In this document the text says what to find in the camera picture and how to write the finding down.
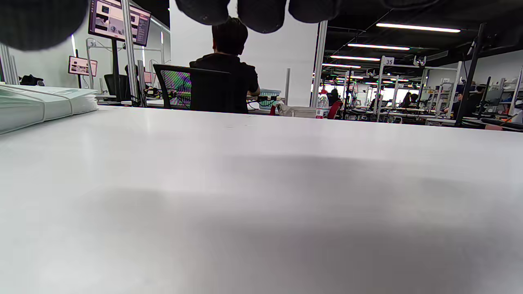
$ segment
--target computer screen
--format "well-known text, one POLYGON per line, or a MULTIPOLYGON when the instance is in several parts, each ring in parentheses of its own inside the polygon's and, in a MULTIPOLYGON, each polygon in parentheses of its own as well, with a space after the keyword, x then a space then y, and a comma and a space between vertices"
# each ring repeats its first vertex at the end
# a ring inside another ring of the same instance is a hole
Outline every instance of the computer screen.
MULTIPOLYGON (((78 58, 74 56, 69 56, 69 70, 70 74, 81 74, 89 75, 89 67, 87 66, 88 60, 85 58, 78 58)), ((96 67, 98 66, 98 61, 91 60, 91 69, 93 69, 93 76, 96 76, 96 67)))
POLYGON ((154 80, 156 79, 156 75, 153 73, 144 72, 143 79, 146 84, 153 84, 154 80))
MULTIPOLYGON (((151 13, 130 6, 132 41, 147 46, 151 13)), ((123 11, 120 1, 91 0, 89 8, 89 34, 125 41, 123 11)))

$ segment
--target fluorescent light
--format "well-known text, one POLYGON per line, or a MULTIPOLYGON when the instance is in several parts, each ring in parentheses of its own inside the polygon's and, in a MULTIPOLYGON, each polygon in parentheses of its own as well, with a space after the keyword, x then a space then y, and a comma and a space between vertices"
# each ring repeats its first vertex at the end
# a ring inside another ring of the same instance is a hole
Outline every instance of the fluorescent light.
POLYGON ((407 25, 395 25, 395 24, 377 24, 376 26, 384 27, 384 28, 398 28, 398 29, 423 30, 423 31, 461 32, 461 30, 455 30, 455 29, 431 28, 431 27, 407 26, 407 25))
MULTIPOLYGON (((356 78, 356 79, 358 79, 358 80, 361 80, 361 79, 363 79, 364 77, 362 77, 362 76, 351 76, 350 78, 356 78)), ((339 78, 337 78, 337 80, 342 80, 342 81, 344 81, 345 78, 344 78, 344 77, 339 77, 339 78)))
POLYGON ((74 42, 74 35, 71 35, 71 43, 73 44, 73 56, 76 57, 76 44, 74 42))
POLYGON ((410 50, 410 48, 408 48, 408 47, 380 46, 380 45, 348 44, 347 46, 362 47, 362 48, 376 48, 376 49, 390 49, 390 50, 410 50))
POLYGON ((365 60, 365 61, 381 61, 381 59, 379 59, 379 58, 351 57, 351 56, 331 56, 331 58, 351 59, 351 60, 365 60))
POLYGON ((357 65, 344 65, 344 64, 330 64, 330 63, 322 63, 323 66, 335 66, 335 67, 353 67, 355 69, 360 69, 361 66, 357 65))

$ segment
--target stack of paper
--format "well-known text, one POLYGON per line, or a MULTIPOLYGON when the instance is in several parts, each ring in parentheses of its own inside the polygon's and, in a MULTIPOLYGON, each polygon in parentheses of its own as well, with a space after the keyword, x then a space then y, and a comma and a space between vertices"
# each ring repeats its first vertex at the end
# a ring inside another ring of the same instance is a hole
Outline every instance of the stack of paper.
POLYGON ((91 89, 0 85, 0 134, 97 109, 91 89))

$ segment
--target plastic bottle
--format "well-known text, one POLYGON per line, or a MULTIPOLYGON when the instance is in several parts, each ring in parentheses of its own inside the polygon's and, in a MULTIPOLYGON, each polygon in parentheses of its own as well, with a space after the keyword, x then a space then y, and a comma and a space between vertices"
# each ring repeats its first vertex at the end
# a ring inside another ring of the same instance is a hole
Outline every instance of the plastic bottle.
POLYGON ((316 106, 316 118, 323 119, 324 113, 328 111, 328 97, 322 94, 318 97, 318 105, 316 106))

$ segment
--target black ceiling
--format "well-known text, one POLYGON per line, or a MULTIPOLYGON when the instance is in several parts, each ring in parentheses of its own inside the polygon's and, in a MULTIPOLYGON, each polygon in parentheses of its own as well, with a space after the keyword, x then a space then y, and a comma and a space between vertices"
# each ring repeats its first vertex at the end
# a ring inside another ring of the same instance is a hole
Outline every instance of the black ceiling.
POLYGON ((133 0, 143 9, 150 11, 151 14, 169 27, 169 0, 133 0))
MULTIPOLYGON (((448 51, 448 55, 427 62, 441 66, 468 60, 467 52, 482 22, 486 22, 486 44, 481 56, 523 49, 522 0, 440 0, 425 8, 390 10, 379 0, 345 1, 338 17, 328 22, 325 63, 360 65, 357 75, 366 69, 379 68, 379 62, 332 59, 331 55, 380 58, 395 57, 397 64, 413 64, 414 56, 431 56, 448 51), (377 27, 377 22, 461 29, 445 33, 377 27), (355 48, 347 43, 410 47, 409 51, 355 48)), ((325 72, 342 73, 347 69, 324 67, 325 72)), ((392 74, 421 76, 420 70, 390 68, 392 74)))

